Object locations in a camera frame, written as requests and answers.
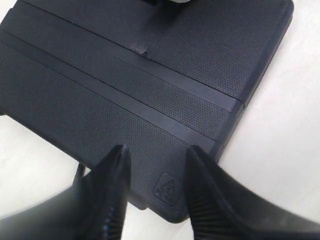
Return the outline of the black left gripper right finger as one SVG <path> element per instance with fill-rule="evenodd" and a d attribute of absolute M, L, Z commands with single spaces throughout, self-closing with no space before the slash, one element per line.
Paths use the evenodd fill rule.
<path fill-rule="evenodd" d="M 318 240 L 320 225 L 250 191 L 199 146 L 186 151 L 186 205 L 196 240 Z"/>

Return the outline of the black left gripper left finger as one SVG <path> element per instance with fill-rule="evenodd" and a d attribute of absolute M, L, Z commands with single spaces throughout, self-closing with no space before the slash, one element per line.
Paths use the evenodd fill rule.
<path fill-rule="evenodd" d="M 30 209 L 1 219 L 2 240 L 119 240 L 131 186 L 131 156 L 116 145 L 86 176 Z"/>

